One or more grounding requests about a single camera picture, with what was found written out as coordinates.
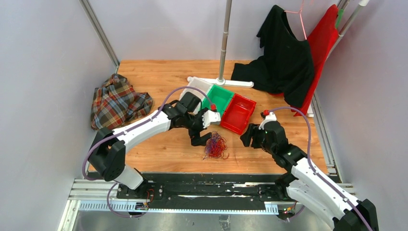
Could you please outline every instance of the white wall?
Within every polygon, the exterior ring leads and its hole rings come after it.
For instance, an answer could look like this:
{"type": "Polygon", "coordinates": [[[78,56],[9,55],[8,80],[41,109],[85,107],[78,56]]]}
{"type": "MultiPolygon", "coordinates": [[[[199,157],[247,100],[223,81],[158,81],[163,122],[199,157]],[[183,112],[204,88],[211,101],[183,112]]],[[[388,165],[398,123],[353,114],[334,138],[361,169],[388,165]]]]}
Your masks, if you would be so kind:
{"type": "MultiPolygon", "coordinates": [[[[348,8],[348,14],[354,9],[348,8]]],[[[381,230],[406,230],[408,1],[372,0],[327,60],[317,96],[338,165],[381,230]]]]}
{"type": "Polygon", "coordinates": [[[56,230],[114,71],[79,1],[0,7],[0,230],[56,230]]]}
{"type": "MultiPolygon", "coordinates": [[[[338,0],[305,0],[309,34],[338,0]]],[[[219,59],[226,0],[91,0],[94,11],[120,60],[219,59]]],[[[233,0],[227,59],[262,55],[256,37],[273,5],[298,11],[301,0],[233,0]]],[[[303,39],[298,15],[288,15],[303,39]]]]}

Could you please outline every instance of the red bin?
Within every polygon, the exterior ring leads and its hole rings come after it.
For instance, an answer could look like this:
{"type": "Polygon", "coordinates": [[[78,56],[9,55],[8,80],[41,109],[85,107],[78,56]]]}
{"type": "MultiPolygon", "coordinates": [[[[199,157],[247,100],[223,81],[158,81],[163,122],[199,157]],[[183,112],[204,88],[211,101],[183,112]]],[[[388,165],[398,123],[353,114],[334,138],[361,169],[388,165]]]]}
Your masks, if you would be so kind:
{"type": "Polygon", "coordinates": [[[255,105],[255,101],[234,94],[221,118],[220,125],[242,135],[248,125],[249,118],[254,113],[255,105]]]}

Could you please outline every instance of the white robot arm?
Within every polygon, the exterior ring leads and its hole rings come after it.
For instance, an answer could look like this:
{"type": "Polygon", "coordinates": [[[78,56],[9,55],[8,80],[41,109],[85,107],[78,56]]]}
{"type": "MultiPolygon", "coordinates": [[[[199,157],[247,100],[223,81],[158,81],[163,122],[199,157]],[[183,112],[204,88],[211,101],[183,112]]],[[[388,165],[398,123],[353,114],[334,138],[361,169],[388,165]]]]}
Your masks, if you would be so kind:
{"type": "Polygon", "coordinates": [[[334,231],[368,230],[358,213],[372,230],[379,230],[376,208],[370,200],[360,201],[344,191],[317,168],[305,152],[289,143],[274,113],[264,111],[261,115],[264,121],[259,125],[249,124],[241,141],[246,147],[252,141],[251,147],[262,148],[272,155],[278,166],[287,170],[275,181],[276,193],[282,200],[302,203],[334,231]]]}
{"type": "Polygon", "coordinates": [[[125,155],[133,147],[173,128],[187,128],[193,146],[205,146],[207,140],[211,138],[211,133],[201,137],[200,132],[210,124],[219,124],[221,116],[207,108],[192,115],[191,112],[199,101],[198,97],[187,92],[180,101],[165,104],[162,111],[156,110],[150,116],[126,127],[114,130],[100,129],[92,146],[107,137],[115,135],[116,137],[99,145],[89,156],[88,161],[105,181],[114,180],[130,189],[137,189],[147,181],[136,169],[125,164],[125,155]]]}

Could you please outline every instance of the white pole base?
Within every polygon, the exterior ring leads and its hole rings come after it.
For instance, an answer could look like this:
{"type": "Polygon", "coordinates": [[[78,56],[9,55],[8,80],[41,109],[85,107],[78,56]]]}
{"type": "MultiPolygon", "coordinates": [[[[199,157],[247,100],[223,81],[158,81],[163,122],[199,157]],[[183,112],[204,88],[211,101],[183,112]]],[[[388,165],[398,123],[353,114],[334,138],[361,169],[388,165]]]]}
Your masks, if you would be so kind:
{"type": "Polygon", "coordinates": [[[315,117],[315,114],[313,113],[312,110],[312,105],[309,104],[309,108],[307,109],[307,117],[315,117]]]}
{"type": "MultiPolygon", "coordinates": [[[[208,83],[217,84],[219,86],[227,86],[227,87],[242,87],[242,88],[252,88],[254,86],[254,82],[243,82],[243,81],[234,81],[234,80],[225,80],[219,81],[218,78],[199,78],[208,83]]],[[[190,82],[192,81],[192,77],[188,77],[187,80],[190,82]]]]}

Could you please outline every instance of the white bin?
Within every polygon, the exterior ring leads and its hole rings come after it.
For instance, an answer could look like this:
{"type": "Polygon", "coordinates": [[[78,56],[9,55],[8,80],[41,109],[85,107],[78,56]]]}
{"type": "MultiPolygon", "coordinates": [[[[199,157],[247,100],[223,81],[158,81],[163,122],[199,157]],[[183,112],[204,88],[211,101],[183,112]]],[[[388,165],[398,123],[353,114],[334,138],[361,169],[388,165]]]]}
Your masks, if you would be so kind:
{"type": "MultiPolygon", "coordinates": [[[[200,90],[202,90],[205,94],[208,94],[208,92],[210,91],[210,89],[211,89],[211,87],[213,86],[213,84],[211,84],[211,83],[208,83],[208,82],[206,82],[206,81],[204,81],[204,80],[201,80],[201,79],[199,79],[199,78],[197,78],[197,77],[193,77],[192,78],[192,80],[188,83],[188,85],[187,86],[190,86],[190,87],[195,87],[195,88],[198,88],[198,89],[200,89],[200,90]]],[[[179,100],[181,100],[181,98],[183,97],[183,95],[186,93],[186,92],[191,92],[191,93],[193,93],[195,96],[197,96],[198,98],[200,98],[200,100],[201,100],[201,102],[204,100],[204,98],[205,98],[205,96],[203,96],[203,94],[201,94],[200,92],[198,92],[198,91],[196,91],[196,90],[193,90],[193,89],[184,89],[183,90],[183,92],[180,94],[180,98],[179,98],[179,100]]],[[[198,113],[198,111],[200,110],[200,104],[198,104],[198,106],[195,108],[195,110],[194,110],[194,113],[196,114],[196,113],[198,113]]]]}

